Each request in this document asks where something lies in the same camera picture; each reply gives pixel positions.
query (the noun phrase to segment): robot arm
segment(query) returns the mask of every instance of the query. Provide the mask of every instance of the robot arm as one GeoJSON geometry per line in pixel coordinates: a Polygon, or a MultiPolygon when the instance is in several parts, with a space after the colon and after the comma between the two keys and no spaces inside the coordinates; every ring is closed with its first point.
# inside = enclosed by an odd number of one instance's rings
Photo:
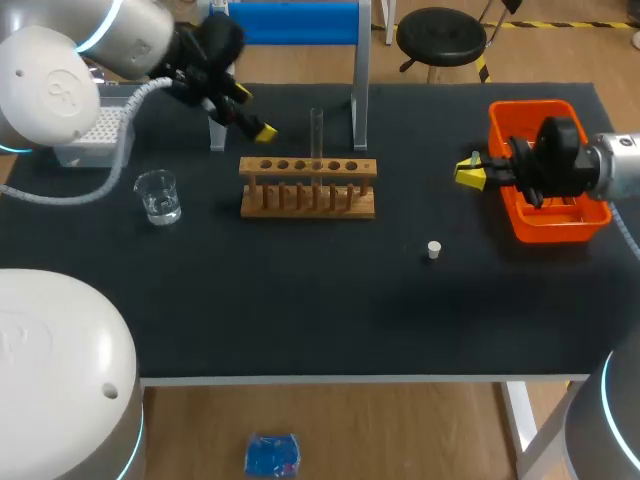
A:
{"type": "Polygon", "coordinates": [[[178,99],[269,140],[275,131],[242,113],[250,95],[226,73],[243,46],[228,17],[176,24],[157,0],[0,0],[0,150],[64,144],[93,127],[99,93],[81,55],[129,80],[169,77],[178,99]]]}
{"type": "Polygon", "coordinates": [[[571,118],[548,117],[533,147],[517,137],[509,146],[508,159],[483,154],[460,162],[456,181],[480,190],[515,186],[536,208],[550,197],[587,193],[612,201],[640,195],[640,134],[601,134],[583,145],[571,118]]]}

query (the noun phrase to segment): table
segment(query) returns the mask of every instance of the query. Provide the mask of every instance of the table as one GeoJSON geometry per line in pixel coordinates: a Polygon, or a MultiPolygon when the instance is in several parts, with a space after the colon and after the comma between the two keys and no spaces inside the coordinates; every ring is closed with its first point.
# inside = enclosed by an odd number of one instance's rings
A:
{"type": "MultiPolygon", "coordinates": [[[[358,156],[347,86],[251,89],[255,111],[281,131],[273,145],[231,130],[227,151],[210,153],[202,112],[154,94],[106,199],[0,202],[0,268],[53,270],[104,293],[133,333],[145,384],[581,379],[640,315],[640,270],[613,225],[586,245],[525,246],[498,195],[452,180],[471,145],[486,142],[496,100],[565,99],[588,133],[611,130],[592,86],[372,87],[377,219],[364,222],[239,218],[239,157],[306,156],[310,108],[325,109],[325,156],[358,156]],[[184,211],[166,229],[147,224],[131,191],[160,167],[176,174],[184,211]],[[443,251],[425,264],[429,240],[443,251]]],[[[104,176],[41,152],[9,183],[72,195],[104,176]]],[[[619,208],[640,233],[632,206],[619,208]]],[[[503,388],[524,450],[536,433],[524,382],[503,388]]]]}

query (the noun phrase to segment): test tube rack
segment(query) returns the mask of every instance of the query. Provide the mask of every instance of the test tube rack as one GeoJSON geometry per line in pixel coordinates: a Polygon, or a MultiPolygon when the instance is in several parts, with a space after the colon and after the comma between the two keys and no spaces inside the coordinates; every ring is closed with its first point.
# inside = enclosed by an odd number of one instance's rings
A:
{"type": "Polygon", "coordinates": [[[371,180],[378,176],[374,159],[242,157],[239,173],[249,180],[242,196],[243,217],[371,219],[376,216],[371,187],[371,180]],[[338,186],[335,181],[348,183],[338,186]]]}

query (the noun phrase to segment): orange plastic bin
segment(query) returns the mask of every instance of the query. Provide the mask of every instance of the orange plastic bin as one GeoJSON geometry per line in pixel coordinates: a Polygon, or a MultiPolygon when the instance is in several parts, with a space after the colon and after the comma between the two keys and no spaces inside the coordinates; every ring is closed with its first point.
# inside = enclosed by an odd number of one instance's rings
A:
{"type": "MultiPolygon", "coordinates": [[[[507,144],[511,136],[524,138],[533,145],[542,122],[549,116],[571,117],[578,126],[582,142],[587,143],[580,120],[567,102],[496,102],[489,108],[489,154],[511,157],[507,144]]],[[[545,199],[542,208],[536,209],[515,187],[502,187],[501,191],[516,237],[525,243],[586,242],[611,221],[607,204],[592,200],[586,194],[545,199]]]]}

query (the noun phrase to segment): blue cushion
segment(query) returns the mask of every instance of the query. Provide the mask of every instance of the blue cushion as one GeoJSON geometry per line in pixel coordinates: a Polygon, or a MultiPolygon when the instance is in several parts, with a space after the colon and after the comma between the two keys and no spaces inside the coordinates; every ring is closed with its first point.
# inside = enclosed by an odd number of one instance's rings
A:
{"type": "Polygon", "coordinates": [[[253,45],[357,45],[358,3],[229,3],[253,45]]]}

